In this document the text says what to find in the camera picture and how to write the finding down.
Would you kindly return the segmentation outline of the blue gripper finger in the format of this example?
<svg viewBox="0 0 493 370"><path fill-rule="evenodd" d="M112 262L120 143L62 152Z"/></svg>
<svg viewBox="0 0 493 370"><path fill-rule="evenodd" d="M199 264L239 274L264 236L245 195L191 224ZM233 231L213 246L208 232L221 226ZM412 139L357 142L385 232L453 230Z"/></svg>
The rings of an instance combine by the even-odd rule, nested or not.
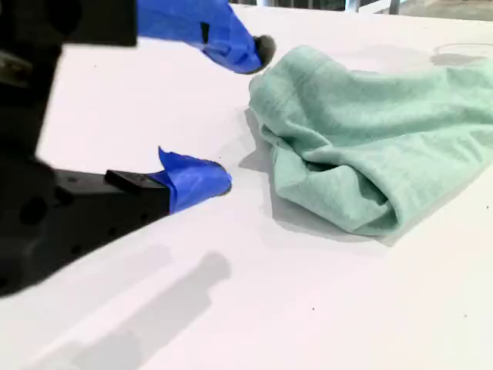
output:
<svg viewBox="0 0 493 370"><path fill-rule="evenodd" d="M254 74L272 60L275 41L253 36L227 1L65 1L68 42L134 46L139 37L182 42L238 74Z"/></svg>
<svg viewBox="0 0 493 370"><path fill-rule="evenodd" d="M159 151L162 170L104 174L57 170L55 204L29 255L27 285L152 222L230 192L217 162Z"/></svg>

